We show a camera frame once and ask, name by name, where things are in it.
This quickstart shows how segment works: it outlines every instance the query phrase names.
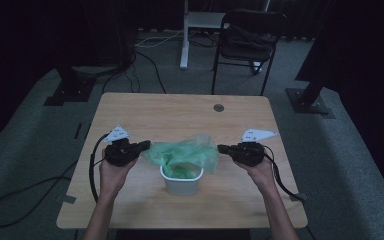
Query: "translucent green bag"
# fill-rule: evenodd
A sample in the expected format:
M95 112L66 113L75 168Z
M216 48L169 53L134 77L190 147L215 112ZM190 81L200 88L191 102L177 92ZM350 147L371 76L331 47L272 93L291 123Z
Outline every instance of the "translucent green bag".
M197 134L180 142L153 143L141 157L163 166L164 174L170 178L196 178L203 168L214 173L219 161L217 146L209 135Z

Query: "person's left hand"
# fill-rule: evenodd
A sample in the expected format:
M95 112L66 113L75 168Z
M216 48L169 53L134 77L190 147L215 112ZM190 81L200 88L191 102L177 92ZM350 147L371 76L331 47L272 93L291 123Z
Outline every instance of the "person's left hand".
M128 163L125 166L117 167L111 165L107 160L103 160L99 165L100 173L100 194L99 198L109 198L114 200L117 197L118 192L124 186L127 174L130 169L136 164L137 159Z

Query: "light wood tabletop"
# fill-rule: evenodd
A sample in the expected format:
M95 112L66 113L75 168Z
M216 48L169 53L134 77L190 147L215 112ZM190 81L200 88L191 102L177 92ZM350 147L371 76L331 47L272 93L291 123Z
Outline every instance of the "light wood tabletop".
M221 104L224 110L215 111ZM246 129L279 132L269 100L260 96L106 93L102 96L86 138L67 196L57 219L60 228L86 228L95 207L90 190L89 159L98 139L116 125L130 133L131 143L145 140L177 142L195 134L208 134L216 145L236 145ZM259 141L269 146L283 184L293 193L297 186L280 134ZM108 143L102 142L98 152ZM101 160L97 154L96 161ZM95 167L99 193L99 172ZM291 201L279 188L296 228L307 225L303 205ZM110 228L220 229L267 228L263 197L245 170L227 155L220 155L214 174L204 172L193 196L167 193L159 166L139 158L127 176L113 210Z

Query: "chair backrest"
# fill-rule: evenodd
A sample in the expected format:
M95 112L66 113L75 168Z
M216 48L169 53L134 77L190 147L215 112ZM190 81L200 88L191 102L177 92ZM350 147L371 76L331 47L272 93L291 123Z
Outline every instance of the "chair backrest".
M237 9L224 15L221 31L226 24L235 25L252 33L269 33L279 39L286 30L288 20L282 13Z

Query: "black chair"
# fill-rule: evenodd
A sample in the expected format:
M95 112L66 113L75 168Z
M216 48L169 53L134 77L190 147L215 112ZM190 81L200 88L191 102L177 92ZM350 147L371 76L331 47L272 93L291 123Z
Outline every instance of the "black chair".
M262 96L276 52L276 44L286 26L287 19L281 13L245 9L226 13L220 26L211 93L214 94L219 64L251 67L252 73L256 75L260 72L263 63L269 61L261 88ZM220 55L225 59L248 61L249 64L219 62ZM259 66L255 68L254 63L258 63Z

